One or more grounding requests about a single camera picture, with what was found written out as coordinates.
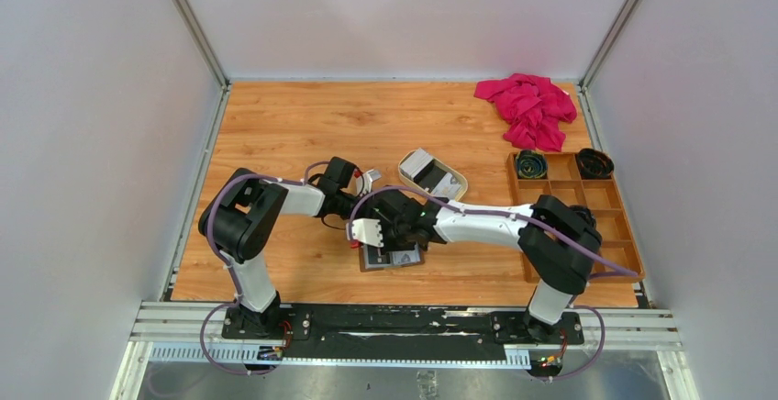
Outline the brown leather card holder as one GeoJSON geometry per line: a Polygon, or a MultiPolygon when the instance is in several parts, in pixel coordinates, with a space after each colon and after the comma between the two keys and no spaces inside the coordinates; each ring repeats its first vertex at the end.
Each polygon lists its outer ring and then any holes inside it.
{"type": "Polygon", "coordinates": [[[360,247],[360,268],[362,272],[374,272],[393,268],[403,268],[425,263],[424,251],[418,246],[411,250],[381,250],[374,246],[360,247]]]}

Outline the beige oval card tray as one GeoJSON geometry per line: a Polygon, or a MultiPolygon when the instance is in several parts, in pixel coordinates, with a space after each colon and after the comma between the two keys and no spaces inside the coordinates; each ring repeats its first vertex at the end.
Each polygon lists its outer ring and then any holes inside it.
{"type": "Polygon", "coordinates": [[[419,175],[415,181],[405,178],[397,167],[400,180],[405,185],[430,195],[460,201],[468,191],[469,182],[463,174],[435,156],[433,157],[434,162],[426,168],[424,175],[419,175]]]}

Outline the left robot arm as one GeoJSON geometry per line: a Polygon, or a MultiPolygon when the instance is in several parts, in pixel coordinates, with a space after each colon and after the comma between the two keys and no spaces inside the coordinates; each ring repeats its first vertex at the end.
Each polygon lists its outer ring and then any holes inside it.
{"type": "Polygon", "coordinates": [[[198,231],[227,266],[237,295],[226,320],[260,339],[280,329],[281,297],[269,276],[264,249],[278,217],[297,215],[343,219],[368,186],[354,163],[334,157],[314,164],[325,168],[300,181],[234,171],[198,221],[198,231]]]}

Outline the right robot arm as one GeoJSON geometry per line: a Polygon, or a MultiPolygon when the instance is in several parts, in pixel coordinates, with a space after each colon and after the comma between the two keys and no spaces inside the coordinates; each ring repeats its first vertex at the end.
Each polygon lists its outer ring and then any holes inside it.
{"type": "Polygon", "coordinates": [[[518,331],[536,343],[561,334],[568,305],[584,292],[603,238],[585,206],[550,194],[519,206],[478,206],[428,195],[425,203],[400,187],[365,195],[347,223],[350,240],[378,250],[431,243],[477,242],[519,250],[539,276],[518,331]]]}

